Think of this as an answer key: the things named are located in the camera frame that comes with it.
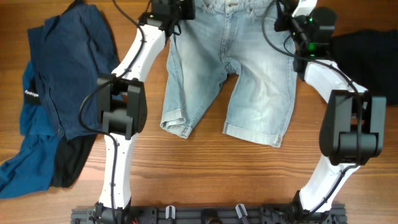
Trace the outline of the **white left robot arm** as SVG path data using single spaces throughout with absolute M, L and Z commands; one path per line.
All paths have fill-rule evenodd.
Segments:
M 150 1 L 135 23 L 136 37 L 110 77 L 100 77 L 94 91 L 98 120 L 106 143 L 104 184 L 98 202 L 88 212 L 93 223 L 133 223 L 130 170 L 139 133 L 147 119 L 144 82 L 158 54 L 172 35 L 180 35 L 180 21 L 195 18 L 195 3 Z

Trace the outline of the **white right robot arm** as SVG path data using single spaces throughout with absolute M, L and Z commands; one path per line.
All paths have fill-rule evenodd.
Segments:
M 386 98 L 345 75 L 333 60 L 331 36 L 336 13 L 316 1 L 272 1 L 274 29 L 288 31 L 296 44 L 294 70 L 327 102 L 319 135 L 321 158 L 310 180 L 294 196 L 285 218 L 291 223 L 324 222 L 337 216 L 333 200 L 348 178 L 380 155 L 384 141 Z

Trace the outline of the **light blue denim shorts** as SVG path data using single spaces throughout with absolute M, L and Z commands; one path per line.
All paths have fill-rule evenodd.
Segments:
M 170 38 L 160 127 L 188 138 L 227 77 L 238 76 L 223 132 L 279 147 L 295 104 L 297 74 L 288 32 L 276 32 L 277 8 L 264 0 L 197 0 L 194 20 Z

